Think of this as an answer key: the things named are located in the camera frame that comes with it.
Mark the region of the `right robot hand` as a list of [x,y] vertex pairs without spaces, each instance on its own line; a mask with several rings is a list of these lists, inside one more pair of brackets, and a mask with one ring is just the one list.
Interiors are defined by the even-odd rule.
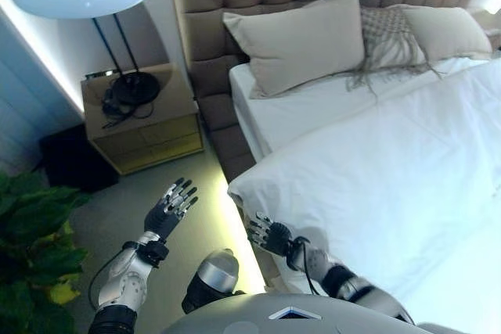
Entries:
[[255,213],[255,219],[249,220],[246,232],[248,240],[265,251],[281,257],[290,251],[289,228],[261,211]]

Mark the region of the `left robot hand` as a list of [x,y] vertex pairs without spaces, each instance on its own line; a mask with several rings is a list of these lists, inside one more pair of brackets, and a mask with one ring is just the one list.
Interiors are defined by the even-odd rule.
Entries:
[[171,184],[159,198],[144,220],[144,231],[153,233],[165,242],[179,222],[198,200],[197,187],[188,179],[180,178]]

